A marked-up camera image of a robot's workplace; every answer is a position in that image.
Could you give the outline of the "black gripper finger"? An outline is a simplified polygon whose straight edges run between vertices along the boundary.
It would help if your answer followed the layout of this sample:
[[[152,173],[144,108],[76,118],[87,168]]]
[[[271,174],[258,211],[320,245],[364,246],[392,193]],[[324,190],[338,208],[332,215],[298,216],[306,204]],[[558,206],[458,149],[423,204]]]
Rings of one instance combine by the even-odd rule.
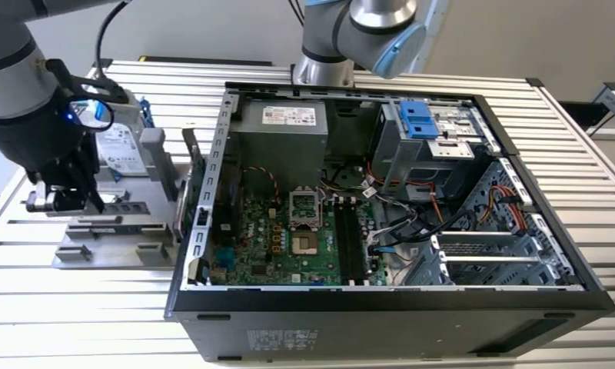
[[[55,161],[48,163],[40,171],[29,172],[29,181],[32,184],[43,182],[49,186],[80,188],[81,171],[71,161]]]
[[[97,184],[95,179],[95,175],[100,170],[100,165],[97,162],[97,151],[95,148],[77,148],[73,155],[73,164],[76,165],[76,169],[80,171],[77,184],[83,194],[87,196],[87,199],[91,201],[97,212],[101,214],[104,212],[104,201],[97,192]]]

